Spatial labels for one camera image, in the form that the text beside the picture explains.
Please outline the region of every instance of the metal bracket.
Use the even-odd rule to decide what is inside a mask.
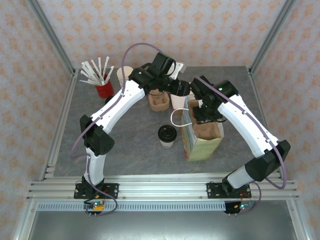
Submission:
[[[227,195],[227,193],[222,188],[222,183],[216,183],[216,182],[209,182],[206,184],[206,193],[208,196],[208,199],[240,199],[241,197],[243,199],[251,198],[251,189],[249,184],[243,185],[237,191],[231,192],[230,196]]]
[[[104,183],[102,185],[102,191],[111,195],[115,199],[118,199],[118,192],[119,192],[119,184],[118,183]],[[85,185],[82,182],[79,182],[75,185],[74,190],[74,199],[92,199],[93,196],[90,192],[87,191]],[[104,199],[104,195],[100,195],[97,199]]]

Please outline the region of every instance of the wire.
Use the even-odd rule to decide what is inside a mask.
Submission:
[[[242,203],[242,200],[244,199],[244,195],[243,195],[242,191],[240,192],[240,195],[241,195],[241,203]]]
[[[222,121],[220,121],[220,120],[215,120],[215,122],[217,122],[217,123],[224,123],[224,122],[226,122],[228,119],[225,119],[225,120],[222,120]]]
[[[173,110],[173,111],[172,111],[172,113],[171,113],[171,117],[170,117],[170,120],[171,120],[172,125],[173,125],[173,126],[176,126],[176,127],[178,127],[178,128],[181,128],[181,127],[185,127],[185,126],[191,125],[191,124],[192,124],[192,122],[187,123],[187,124],[184,124],[184,125],[176,125],[176,124],[173,122],[172,117],[173,117],[173,115],[174,115],[174,112],[175,112],[175,111],[178,111],[178,110],[188,110],[188,111],[189,111],[189,109],[188,109],[188,108],[177,108],[177,109]]]
[[[130,49],[134,48],[135,46],[139,46],[139,45],[146,45],[146,46],[149,46],[149,47],[152,47],[154,49],[156,49],[157,51],[161,52],[162,51],[157,48],[156,46],[152,45],[152,44],[149,44],[149,43],[146,43],[146,42],[138,42],[136,44],[133,44],[131,45],[130,47],[128,47],[128,49],[125,51],[124,55],[123,55],[123,58],[121,60],[121,72],[122,72],[122,78],[123,79],[126,79],[125,78],[125,69],[124,69],[124,66],[125,66],[125,58],[128,54],[128,52],[130,51]],[[71,149],[71,154],[70,154],[70,158],[71,159],[77,159],[79,157],[87,157],[87,177],[88,177],[88,180],[89,180],[89,183],[90,185],[93,187],[93,189],[95,189],[97,192],[103,194],[104,196],[106,197],[109,197],[111,198],[112,200],[114,200],[115,202],[115,207],[113,210],[111,211],[108,211],[108,212],[104,212],[104,213],[101,213],[99,214],[99,216],[103,216],[103,215],[107,215],[107,214],[110,214],[110,213],[113,213],[117,207],[118,207],[118,202],[117,200],[112,197],[111,195],[107,194],[106,192],[102,192],[100,191],[99,189],[96,188],[96,186],[92,183],[92,180],[91,180],[91,177],[90,177],[90,173],[89,173],[89,166],[90,166],[90,160],[91,160],[91,155],[89,153],[86,153],[86,154],[80,154],[80,155],[74,155],[75,153],[75,150],[76,150],[76,147],[78,146],[80,140],[83,138],[83,136],[89,131],[89,129],[92,128],[93,125],[95,125],[107,112],[109,112],[115,105],[117,105],[117,103],[121,100],[121,98],[123,97],[124,95],[124,92],[126,90],[126,81],[123,81],[123,87],[121,89],[121,93],[119,95],[119,97],[116,99],[116,101],[109,107],[107,108],[100,116],[98,116],[79,136],[78,138],[76,139],[76,141],[74,142],[73,146],[72,146],[72,149]]]
[[[89,201],[92,201],[92,200],[95,200],[95,199],[97,199],[96,197],[93,197],[93,198],[90,198],[90,199],[88,199],[88,200],[85,200],[83,203],[84,204],[91,204],[91,202],[89,202]]]
[[[278,186],[276,185],[274,182],[272,182],[269,178],[265,178],[272,186],[274,186],[277,189],[284,189],[287,185],[287,172],[286,172],[286,166],[284,163],[284,160],[281,157],[281,154],[279,152],[279,150],[276,148],[276,146],[274,145],[274,143],[272,141],[270,141],[267,133],[262,129],[262,127],[260,126],[260,124],[257,122],[257,120],[251,115],[249,114],[246,110],[244,110],[241,106],[239,106],[237,103],[235,103],[234,101],[232,101],[230,98],[228,98],[226,95],[224,95],[223,93],[221,93],[220,91],[218,91],[217,89],[215,89],[213,86],[211,86],[210,84],[208,84],[207,82],[205,82],[203,79],[201,79],[200,77],[196,77],[196,79],[198,79],[201,83],[203,83],[205,86],[207,86],[209,89],[211,89],[212,91],[214,91],[216,94],[218,94],[220,97],[224,98],[225,100],[227,100],[229,103],[233,104],[235,107],[237,107],[240,111],[243,112],[243,114],[247,115],[249,117],[249,119],[256,125],[256,127],[260,130],[260,132],[263,134],[264,138],[266,141],[268,141],[268,143],[271,145],[271,147],[273,148],[276,156],[279,159],[282,171],[283,171],[283,183],[282,186]]]
[[[248,194],[246,194],[246,193],[244,193],[244,192],[242,192],[241,193],[242,194],[242,196],[241,196],[241,201],[242,201],[242,199],[243,199],[243,195],[245,195],[248,199],[250,199],[250,201],[252,202],[252,199],[251,199],[251,197],[248,195]]]
[[[235,213],[235,214],[231,214],[231,215],[233,215],[233,216],[238,216],[238,215],[243,215],[243,214],[250,213],[250,212],[251,212],[253,209],[255,209],[255,208],[258,206],[258,204],[260,203],[261,197],[262,197],[261,188],[260,188],[260,186],[259,186],[255,181],[251,182],[251,184],[255,184],[255,185],[258,187],[259,199],[258,199],[258,200],[256,201],[256,203],[253,205],[253,207],[251,207],[249,210],[243,211],[243,212],[239,212],[239,213]]]

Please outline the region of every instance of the black lid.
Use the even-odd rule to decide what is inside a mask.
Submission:
[[[171,143],[177,138],[177,131],[173,126],[163,125],[159,128],[158,137],[164,143]]]

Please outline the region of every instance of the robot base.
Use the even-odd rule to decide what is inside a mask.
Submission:
[[[208,199],[240,199],[240,193],[247,194],[251,198],[251,190],[249,184],[243,185],[234,192],[230,192],[229,196],[222,188],[222,183],[209,182],[206,184],[206,193]]]
[[[118,183],[104,183],[104,181],[101,181],[99,184],[95,186],[97,189],[111,195],[115,199],[118,198],[119,193],[119,184]],[[96,195],[99,195],[97,199],[104,199],[105,196],[98,193],[96,190],[93,189],[93,187],[88,183],[84,177],[82,177],[82,181],[75,184],[75,190],[74,190],[74,199],[93,199],[96,197]]]

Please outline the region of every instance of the white straw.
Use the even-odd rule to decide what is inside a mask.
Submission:
[[[86,73],[87,73],[88,75],[91,76],[91,78],[94,78],[94,75],[93,75],[93,73],[92,73],[92,69],[91,69],[91,67],[88,68],[87,62],[83,62],[83,63],[82,63],[82,68],[86,71]]]
[[[114,70],[114,66],[112,66],[111,68],[110,68],[110,71],[109,71],[109,73],[108,73],[108,76],[106,77],[106,83],[108,83],[109,82],[109,79],[110,79],[110,77],[111,77],[111,73],[112,73],[112,71]]]
[[[83,74],[83,75],[85,75],[88,79],[90,79],[90,80],[92,80],[92,81],[95,81],[95,77],[93,76],[93,74],[91,73],[91,71],[87,68],[86,63],[83,62],[83,63],[81,63],[81,65],[82,65],[82,69],[83,69],[84,72],[87,74],[87,75],[85,75],[85,74]]]
[[[95,73],[95,71],[92,69],[92,67],[90,66],[89,62],[86,61],[85,66],[88,68],[88,70],[90,71],[91,75],[93,76],[93,80],[95,80],[96,82],[98,82],[98,84],[100,85],[100,80],[99,77],[97,76],[97,74]]]
[[[98,67],[97,67],[97,65],[96,65],[96,63],[95,63],[95,61],[91,58],[91,62],[92,62],[92,64],[93,64],[93,66],[94,66],[94,68],[95,68],[95,70],[96,70],[96,72],[97,73],[99,73],[99,69],[98,69]],[[99,74],[99,76],[98,76],[99,78],[100,78],[100,80],[101,81],[103,81],[104,80],[104,78],[101,76],[101,74]]]
[[[91,77],[89,77],[89,75],[85,72],[85,71],[83,71],[83,70],[81,70],[81,72],[80,72],[82,75],[85,75],[88,79],[90,79]]]
[[[103,68],[103,73],[102,73],[103,78],[105,78],[108,61],[109,61],[109,57],[107,56],[105,58],[105,63],[104,63],[104,68]]]
[[[88,80],[90,80],[90,81],[92,81],[92,82],[94,82],[96,85],[100,85],[100,82],[98,82],[98,81],[96,81],[95,80],[95,78],[94,78],[94,76],[92,75],[92,74],[90,74],[90,71],[87,69],[87,67],[85,66],[85,65],[83,65],[83,67],[82,67],[84,70],[87,70],[86,72],[87,72],[87,78],[88,78]]]
[[[98,66],[99,66],[99,74],[100,74],[100,76],[101,76],[101,74],[102,74],[102,71],[101,71],[101,57],[98,57]]]
[[[79,80],[79,82],[83,82],[83,83],[87,83],[87,84],[91,84],[91,85],[100,86],[100,85],[96,84],[96,82],[95,82],[95,81],[91,81],[91,80],[89,80],[89,79],[88,79],[88,81]]]

